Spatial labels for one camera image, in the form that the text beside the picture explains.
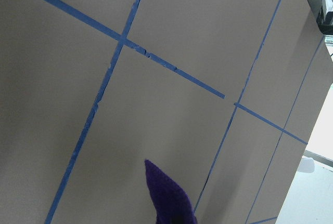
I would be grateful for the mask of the purple towel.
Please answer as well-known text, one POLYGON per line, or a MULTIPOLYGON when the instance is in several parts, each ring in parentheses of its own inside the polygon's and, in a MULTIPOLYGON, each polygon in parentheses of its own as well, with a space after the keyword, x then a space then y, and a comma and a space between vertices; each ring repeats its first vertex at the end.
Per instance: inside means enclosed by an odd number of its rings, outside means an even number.
POLYGON ((146 184, 156 210, 156 223, 197 223, 186 192, 157 165, 145 160, 146 184))

